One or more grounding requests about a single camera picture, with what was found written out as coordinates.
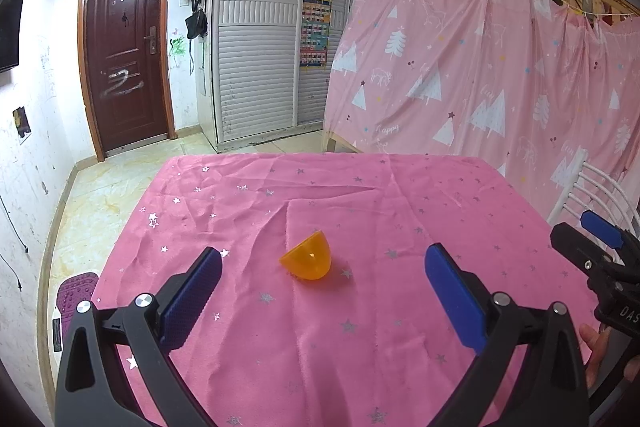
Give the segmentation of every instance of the closet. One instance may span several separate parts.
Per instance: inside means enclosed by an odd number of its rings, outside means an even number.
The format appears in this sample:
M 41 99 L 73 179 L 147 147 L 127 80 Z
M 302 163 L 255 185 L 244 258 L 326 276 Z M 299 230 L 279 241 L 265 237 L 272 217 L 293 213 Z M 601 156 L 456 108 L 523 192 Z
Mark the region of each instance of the closet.
M 331 0 L 327 62 L 299 66 L 303 0 L 212 0 L 215 142 L 272 139 L 324 118 L 332 60 L 351 0 Z

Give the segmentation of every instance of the chair backrest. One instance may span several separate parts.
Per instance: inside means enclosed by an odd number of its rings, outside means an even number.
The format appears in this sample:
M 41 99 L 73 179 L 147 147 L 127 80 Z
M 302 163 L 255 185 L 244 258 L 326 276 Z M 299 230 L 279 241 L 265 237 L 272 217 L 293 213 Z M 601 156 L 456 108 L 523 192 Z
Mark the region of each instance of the chair backrest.
M 563 210 L 566 210 L 579 222 L 580 214 L 584 210 L 594 210 L 610 223 L 623 230 L 628 230 L 638 237 L 636 229 L 640 229 L 640 216 L 636 205 L 630 201 L 617 181 L 606 172 L 587 163 L 587 156 L 588 152 L 585 149 L 580 149 L 576 153 L 574 161 L 569 166 L 571 170 L 567 173 L 564 189 L 546 222 L 552 226 L 556 225 Z M 603 182 L 595 180 L 594 174 L 602 178 Z M 579 197 L 584 195 L 589 197 L 588 201 L 585 201 L 584 197 Z M 606 250 L 606 245 L 602 241 L 597 239 L 597 242 L 603 250 Z M 615 252 L 612 254 L 615 260 L 620 263 L 618 255 Z

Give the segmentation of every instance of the door frame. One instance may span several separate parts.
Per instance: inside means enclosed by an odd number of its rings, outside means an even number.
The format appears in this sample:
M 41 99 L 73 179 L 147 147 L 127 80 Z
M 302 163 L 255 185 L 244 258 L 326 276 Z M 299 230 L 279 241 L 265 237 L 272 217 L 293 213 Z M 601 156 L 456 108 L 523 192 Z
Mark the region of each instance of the door frame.
M 98 123 L 95 118 L 94 101 L 92 99 L 91 86 L 88 77 L 88 64 L 86 53 L 86 5 L 87 0 L 78 0 L 78 63 L 80 66 L 80 87 L 82 89 L 82 100 L 84 101 L 84 111 L 89 124 L 89 133 L 94 143 L 95 155 L 98 162 L 104 162 L 105 150 L 102 147 L 100 134 L 98 133 Z M 174 108 L 171 103 L 171 88 L 169 84 L 169 57 L 166 45 L 166 27 L 169 10 L 168 0 L 160 0 L 160 27 L 159 34 L 162 37 L 160 45 L 160 79 L 162 84 L 162 104 L 164 105 L 164 115 L 167 123 L 167 134 L 172 140 L 177 138 L 175 132 Z

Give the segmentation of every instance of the purple massage mat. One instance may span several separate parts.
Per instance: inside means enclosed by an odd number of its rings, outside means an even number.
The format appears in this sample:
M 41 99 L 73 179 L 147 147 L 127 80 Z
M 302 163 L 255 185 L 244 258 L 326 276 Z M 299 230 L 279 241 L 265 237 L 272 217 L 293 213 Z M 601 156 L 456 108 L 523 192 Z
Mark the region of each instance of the purple massage mat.
M 60 285 L 56 306 L 62 317 L 62 338 L 66 335 L 71 318 L 76 312 L 76 306 L 82 301 L 91 300 L 97 283 L 98 276 L 93 272 L 87 272 L 71 277 Z

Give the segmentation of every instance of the orange half sphere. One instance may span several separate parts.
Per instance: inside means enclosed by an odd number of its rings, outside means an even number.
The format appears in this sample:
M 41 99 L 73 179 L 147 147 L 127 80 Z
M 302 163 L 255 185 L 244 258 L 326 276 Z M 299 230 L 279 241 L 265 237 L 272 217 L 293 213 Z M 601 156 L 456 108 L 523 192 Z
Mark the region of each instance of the orange half sphere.
M 282 264 L 300 279 L 321 279 L 331 268 L 331 250 L 321 230 L 314 232 L 302 243 L 280 258 Z

